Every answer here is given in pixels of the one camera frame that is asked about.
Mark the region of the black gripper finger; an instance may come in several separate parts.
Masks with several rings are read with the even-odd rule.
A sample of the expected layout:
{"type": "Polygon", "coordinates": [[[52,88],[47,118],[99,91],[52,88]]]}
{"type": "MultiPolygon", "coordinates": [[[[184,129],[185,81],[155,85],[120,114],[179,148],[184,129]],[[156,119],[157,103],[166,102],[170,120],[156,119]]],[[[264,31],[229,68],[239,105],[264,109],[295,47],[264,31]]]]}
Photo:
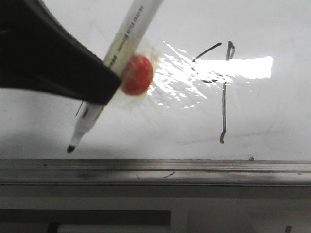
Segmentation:
{"type": "Polygon", "coordinates": [[[120,78],[71,36],[42,1],[1,1],[1,88],[107,104],[120,84],[120,78]]]}

